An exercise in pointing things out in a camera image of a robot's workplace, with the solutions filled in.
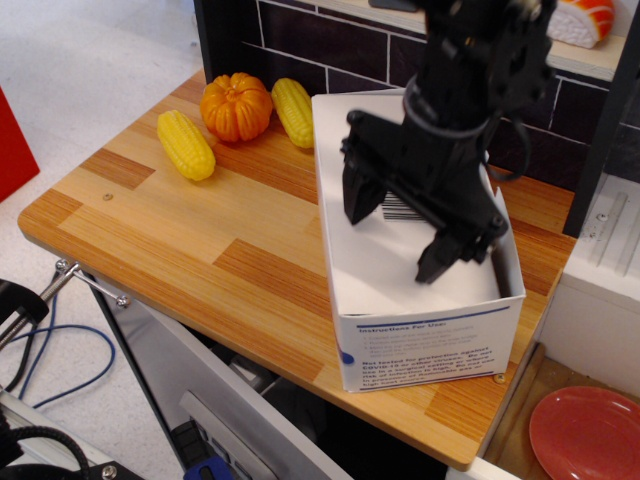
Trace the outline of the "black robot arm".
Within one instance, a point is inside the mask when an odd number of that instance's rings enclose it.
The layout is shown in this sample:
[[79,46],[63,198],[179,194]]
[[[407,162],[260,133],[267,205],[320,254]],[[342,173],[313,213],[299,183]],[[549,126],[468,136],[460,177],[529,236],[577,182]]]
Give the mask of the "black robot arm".
[[523,150],[519,111],[545,93],[553,71],[552,1],[422,1],[426,46],[394,123],[349,112],[343,140],[344,211],[351,223],[393,194],[435,229],[416,279],[433,283],[458,261],[482,262],[508,230],[489,191],[486,151],[502,119]]

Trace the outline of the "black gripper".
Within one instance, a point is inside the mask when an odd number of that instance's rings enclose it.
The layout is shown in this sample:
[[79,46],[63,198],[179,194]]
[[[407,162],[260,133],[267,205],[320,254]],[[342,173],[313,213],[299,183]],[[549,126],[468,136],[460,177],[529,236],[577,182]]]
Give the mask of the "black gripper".
[[477,136],[439,137],[357,109],[347,122],[341,151],[349,222],[359,223],[391,192],[437,231],[418,260],[418,283],[434,283],[458,260],[483,262],[507,221],[483,179]]

